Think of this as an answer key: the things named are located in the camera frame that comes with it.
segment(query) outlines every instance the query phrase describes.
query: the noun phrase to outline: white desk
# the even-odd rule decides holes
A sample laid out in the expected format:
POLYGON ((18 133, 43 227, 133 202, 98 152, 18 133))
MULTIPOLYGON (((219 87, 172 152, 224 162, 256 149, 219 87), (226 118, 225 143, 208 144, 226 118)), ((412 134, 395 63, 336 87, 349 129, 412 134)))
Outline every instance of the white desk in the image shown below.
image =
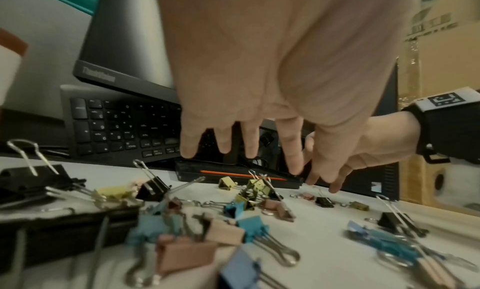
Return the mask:
MULTIPOLYGON (((87 187, 123 185, 133 179, 143 178, 144 174, 136 168, 89 165, 64 162, 62 165, 71 177, 87 179, 87 187)), ((0 169, 24 167, 24 161, 18 158, 0 157, 0 169)), ((178 186, 180 183, 174 172, 154 170, 167 185, 178 186)), ((375 198, 347 192, 329 194, 323 188, 323 194, 333 201, 347 203, 359 201, 370 205, 370 212, 336 206, 321 208, 303 199, 289 197, 299 193, 298 190, 278 189, 285 197, 284 201, 296 214, 293 223, 278 220, 273 216, 260 213, 259 209, 244 213, 245 217, 260 215, 265 224, 270 225, 270 234, 283 244, 297 250, 301 255, 295 267, 283 267, 265 250, 253 244, 242 246, 252 258, 260 258, 262 269, 290 289, 309 288, 369 288, 405 289, 409 275, 380 262, 373 248, 347 239, 344 232, 349 220, 372 228, 364 218, 378 218, 380 212, 387 208, 375 198)), ((315 193, 315 188, 303 185, 300 191, 315 193)), ((238 191, 220 190, 214 184, 197 183, 187 187, 176 196, 181 199, 204 201, 231 201, 238 191)), ((430 230, 427 238, 422 239, 428 247, 465 258, 480 266, 480 218, 466 216, 449 211, 400 202, 398 206, 408 213, 422 227, 430 230)), ((62 201, 47 205, 48 208, 65 207, 62 201)), ((184 210, 187 215, 209 211, 220 213, 218 209, 189 207, 184 210)), ((199 222, 189 219, 189 225, 200 231, 199 222)), ((232 247, 221 247, 216 254, 215 263, 184 272, 169 275, 161 281, 162 289, 203 289, 212 288, 216 271, 234 251, 232 247)), ((96 289, 128 288, 124 283, 124 274, 133 265, 132 249, 123 245, 106 248, 102 251, 101 263, 95 279, 96 289)), ((24 273, 24 289, 83 289, 87 279, 91 253, 67 258, 28 268, 24 273)), ((478 286, 480 274, 463 268, 449 266, 468 285, 478 286)), ((261 288, 268 288, 260 283, 261 288)))

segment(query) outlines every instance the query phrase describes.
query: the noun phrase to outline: black keyboard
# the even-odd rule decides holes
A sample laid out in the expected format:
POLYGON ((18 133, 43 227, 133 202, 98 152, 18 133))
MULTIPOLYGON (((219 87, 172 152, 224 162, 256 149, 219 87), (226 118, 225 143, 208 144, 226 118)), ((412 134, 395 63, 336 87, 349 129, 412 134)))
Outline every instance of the black keyboard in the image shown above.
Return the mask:
POLYGON ((60 88, 73 159, 132 166, 180 156, 180 105, 102 87, 60 88))

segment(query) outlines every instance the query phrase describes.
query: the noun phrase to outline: thinkvision logo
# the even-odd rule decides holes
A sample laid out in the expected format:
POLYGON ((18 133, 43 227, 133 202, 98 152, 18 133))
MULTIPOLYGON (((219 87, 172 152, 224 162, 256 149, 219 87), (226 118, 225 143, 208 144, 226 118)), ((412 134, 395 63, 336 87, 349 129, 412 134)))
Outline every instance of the thinkvision logo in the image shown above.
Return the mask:
POLYGON ((91 70, 91 69, 87 68, 86 66, 83 67, 83 73, 87 74, 88 76, 93 76, 93 77, 96 77, 96 78, 100 78, 100 79, 109 81, 111 83, 115 82, 115 77, 114 76, 105 74, 105 73, 100 72, 100 71, 91 70))

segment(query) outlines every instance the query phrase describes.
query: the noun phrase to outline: orange stripe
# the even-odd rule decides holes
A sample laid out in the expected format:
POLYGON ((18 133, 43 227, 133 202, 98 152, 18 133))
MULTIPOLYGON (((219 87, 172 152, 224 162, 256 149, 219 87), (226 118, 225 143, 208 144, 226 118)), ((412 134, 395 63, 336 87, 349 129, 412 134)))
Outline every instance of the orange stripe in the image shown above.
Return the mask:
MULTIPOLYGON (((217 171, 207 171, 207 170, 200 170, 200 173, 224 175, 224 176, 235 176, 238 178, 254 178, 250 174, 237 174, 237 173, 227 173, 227 172, 217 172, 217 171)), ((287 181, 285 178, 279 178, 279 177, 270 177, 270 179, 274 181, 285 181, 285 182, 287 181)))

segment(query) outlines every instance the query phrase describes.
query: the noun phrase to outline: wall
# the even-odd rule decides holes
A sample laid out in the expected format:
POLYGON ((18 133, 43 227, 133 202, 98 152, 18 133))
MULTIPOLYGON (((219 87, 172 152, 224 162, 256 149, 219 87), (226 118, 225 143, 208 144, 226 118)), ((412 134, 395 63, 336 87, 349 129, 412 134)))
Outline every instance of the wall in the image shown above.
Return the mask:
POLYGON ((87 85, 72 69, 90 19, 57 0, 0 0, 0 27, 29 46, 4 108, 62 118, 60 85, 87 85))

